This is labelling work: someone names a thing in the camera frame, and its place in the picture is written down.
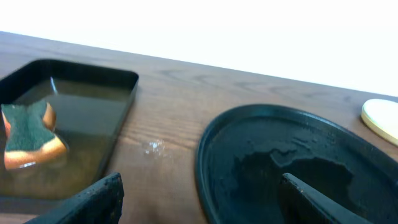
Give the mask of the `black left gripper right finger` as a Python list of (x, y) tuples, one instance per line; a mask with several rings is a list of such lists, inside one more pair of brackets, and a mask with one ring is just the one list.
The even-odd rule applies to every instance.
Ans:
[(290, 173), (282, 175), (278, 203), (286, 223), (369, 223)]

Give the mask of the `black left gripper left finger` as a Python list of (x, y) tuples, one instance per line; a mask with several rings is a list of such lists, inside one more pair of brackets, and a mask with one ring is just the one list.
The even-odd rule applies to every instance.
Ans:
[(26, 224), (118, 224), (123, 197), (121, 174), (113, 172)]

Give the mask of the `orange green sponge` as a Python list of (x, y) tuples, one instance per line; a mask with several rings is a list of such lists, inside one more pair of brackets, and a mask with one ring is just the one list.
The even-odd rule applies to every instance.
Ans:
[(57, 116), (49, 102), (2, 104), (1, 115), (7, 137), (4, 149), (7, 170), (49, 162), (68, 151), (67, 145), (55, 134)]

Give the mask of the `mint green plate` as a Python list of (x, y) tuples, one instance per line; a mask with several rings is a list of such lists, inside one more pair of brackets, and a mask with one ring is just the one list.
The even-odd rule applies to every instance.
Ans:
[(397, 102), (370, 99), (362, 106), (361, 119), (371, 131), (397, 146)]

